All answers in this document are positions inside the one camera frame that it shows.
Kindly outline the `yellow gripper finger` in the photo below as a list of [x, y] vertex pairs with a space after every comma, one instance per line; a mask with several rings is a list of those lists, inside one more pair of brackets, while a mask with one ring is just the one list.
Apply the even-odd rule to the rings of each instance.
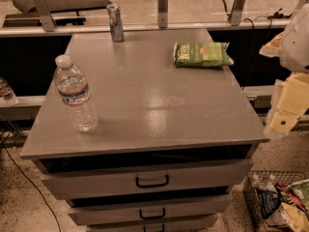
[[309, 74], [292, 72], [285, 80], [276, 80], [270, 100], [264, 135], [280, 139], [289, 134], [309, 109]]
[[279, 33], [270, 42], [264, 44], [259, 50], [259, 53], [269, 58], [278, 57], [280, 52], [281, 39], [282, 33]]

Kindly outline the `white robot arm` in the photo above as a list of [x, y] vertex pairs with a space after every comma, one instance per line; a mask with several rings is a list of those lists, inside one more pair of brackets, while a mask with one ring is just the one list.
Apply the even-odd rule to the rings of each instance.
[[309, 5], [305, 4], [259, 53], [278, 57], [280, 65], [291, 72], [285, 81], [275, 81], [264, 128], [267, 138], [279, 139], [288, 135], [309, 109]]

